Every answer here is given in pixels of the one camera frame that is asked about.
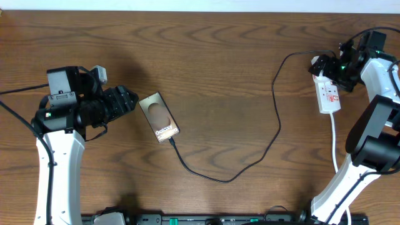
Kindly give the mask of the white power strip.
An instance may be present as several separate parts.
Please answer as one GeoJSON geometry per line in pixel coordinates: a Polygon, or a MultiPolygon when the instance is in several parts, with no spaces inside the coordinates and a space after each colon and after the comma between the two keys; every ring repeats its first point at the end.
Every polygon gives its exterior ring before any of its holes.
{"type": "Polygon", "coordinates": [[[312,76],[316,88],[317,103],[321,114],[332,114],[341,109],[337,87],[322,75],[312,76]]]}

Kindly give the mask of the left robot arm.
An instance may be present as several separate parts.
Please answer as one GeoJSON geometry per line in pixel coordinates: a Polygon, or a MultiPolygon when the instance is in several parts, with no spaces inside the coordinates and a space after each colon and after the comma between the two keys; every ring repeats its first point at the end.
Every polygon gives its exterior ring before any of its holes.
{"type": "Polygon", "coordinates": [[[39,186],[35,224],[82,224],[80,168],[86,128],[107,128],[130,113],[138,95],[125,86],[103,89],[106,70],[67,66],[47,71],[50,94],[31,120],[37,132],[39,186]]]}

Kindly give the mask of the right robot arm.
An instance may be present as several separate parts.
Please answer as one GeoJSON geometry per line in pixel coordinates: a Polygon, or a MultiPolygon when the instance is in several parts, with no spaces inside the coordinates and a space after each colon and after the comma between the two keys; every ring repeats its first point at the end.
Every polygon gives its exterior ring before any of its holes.
{"type": "Polygon", "coordinates": [[[399,172],[399,135],[383,132],[385,126],[399,131],[399,60],[384,52],[383,27],[357,34],[339,47],[340,56],[325,54],[312,60],[309,72],[317,87],[332,81],[351,92],[363,84],[369,105],[346,139],[346,158],[328,186],[302,212],[306,224],[339,224],[342,215],[361,191],[380,176],[399,172]]]}

